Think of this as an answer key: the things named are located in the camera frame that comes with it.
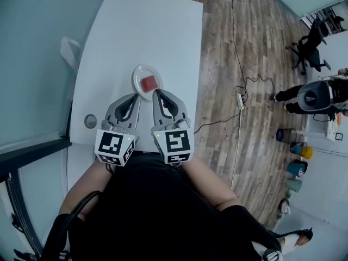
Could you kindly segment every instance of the leg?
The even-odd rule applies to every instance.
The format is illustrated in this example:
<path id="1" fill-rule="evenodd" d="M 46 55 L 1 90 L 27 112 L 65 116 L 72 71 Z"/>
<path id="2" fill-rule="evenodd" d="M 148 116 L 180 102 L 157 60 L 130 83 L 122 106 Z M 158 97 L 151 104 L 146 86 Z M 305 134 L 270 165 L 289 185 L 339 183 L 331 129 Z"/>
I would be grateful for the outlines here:
<path id="1" fill-rule="evenodd" d="M 313 114 L 313 112 L 303 110 L 297 102 L 296 103 L 288 103 L 288 104 L 286 104 L 285 107 L 289 113 Z"/>
<path id="2" fill-rule="evenodd" d="M 279 102 L 285 102 L 292 98 L 297 97 L 297 93 L 304 85 L 298 85 L 295 87 L 292 87 L 286 91 L 281 91 L 276 95 L 276 100 Z"/>

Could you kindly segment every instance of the sneaker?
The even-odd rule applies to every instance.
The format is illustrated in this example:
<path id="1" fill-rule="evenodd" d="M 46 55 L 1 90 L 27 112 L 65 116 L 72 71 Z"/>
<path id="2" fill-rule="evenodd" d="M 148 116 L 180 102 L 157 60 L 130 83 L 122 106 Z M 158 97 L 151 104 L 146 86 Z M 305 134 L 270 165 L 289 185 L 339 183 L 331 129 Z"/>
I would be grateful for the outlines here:
<path id="1" fill-rule="evenodd" d="M 286 103 L 284 104 L 284 109 L 287 111 L 287 113 L 288 113 L 289 115 L 292 115 L 292 114 L 293 114 L 293 113 L 290 113 L 289 110 L 287 109 L 287 104 L 286 104 Z"/>

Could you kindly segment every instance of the wooden floor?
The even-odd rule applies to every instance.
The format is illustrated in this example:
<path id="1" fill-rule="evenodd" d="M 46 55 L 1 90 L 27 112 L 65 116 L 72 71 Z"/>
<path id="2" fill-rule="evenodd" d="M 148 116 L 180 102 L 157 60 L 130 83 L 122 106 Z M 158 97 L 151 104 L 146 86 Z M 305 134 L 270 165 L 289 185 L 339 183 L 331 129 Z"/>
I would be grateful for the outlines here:
<path id="1" fill-rule="evenodd" d="M 238 113 L 235 94 L 244 92 L 232 35 L 232 0 L 195 0 L 204 4 L 201 69 L 195 129 L 202 123 Z M 291 69 L 293 55 L 285 49 L 308 33 L 275 0 L 235 0 L 234 29 L 237 52 L 245 77 L 271 77 L 276 92 L 303 84 Z M 241 116 L 237 167 L 233 190 L 244 206 L 265 226 L 276 222 L 276 209 L 284 197 L 287 164 L 296 158 L 289 146 L 275 140 L 278 128 L 305 125 L 305 117 L 288 115 L 282 103 L 269 100 L 270 81 L 248 81 L 249 99 Z M 231 184 L 237 149 L 239 118 L 205 126 L 197 133 L 196 153 L 223 180 Z"/>

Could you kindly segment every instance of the white cable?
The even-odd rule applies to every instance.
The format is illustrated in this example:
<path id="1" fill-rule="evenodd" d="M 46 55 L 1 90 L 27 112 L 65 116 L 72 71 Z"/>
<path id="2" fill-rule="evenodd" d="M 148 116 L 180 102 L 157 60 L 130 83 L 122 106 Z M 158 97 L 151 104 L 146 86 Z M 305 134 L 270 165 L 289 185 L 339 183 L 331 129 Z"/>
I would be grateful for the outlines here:
<path id="1" fill-rule="evenodd" d="M 232 181 L 231 181 L 231 189 L 233 185 L 233 180 L 234 180 L 234 174 L 235 174 L 235 167 L 237 165 L 237 160 L 238 160 L 238 147 L 239 147 L 239 137 L 240 137 L 240 125 L 241 125 L 241 114 L 243 112 L 244 105 L 239 113 L 239 127 L 238 127 L 238 138 L 237 138 L 237 149 L 235 150 L 235 161 L 234 161 L 234 167 L 233 167 L 233 173 L 232 173 Z"/>

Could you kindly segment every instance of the black shirt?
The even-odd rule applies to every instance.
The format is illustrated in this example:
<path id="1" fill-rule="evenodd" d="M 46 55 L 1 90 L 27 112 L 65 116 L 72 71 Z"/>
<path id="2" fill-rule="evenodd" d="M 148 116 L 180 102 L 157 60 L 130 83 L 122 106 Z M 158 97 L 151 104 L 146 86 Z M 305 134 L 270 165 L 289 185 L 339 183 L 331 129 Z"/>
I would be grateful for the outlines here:
<path id="1" fill-rule="evenodd" d="M 251 241 L 281 248 L 244 207 L 216 210 L 156 154 L 117 168 L 86 222 L 71 223 L 69 241 L 74 261 L 260 260 Z"/>

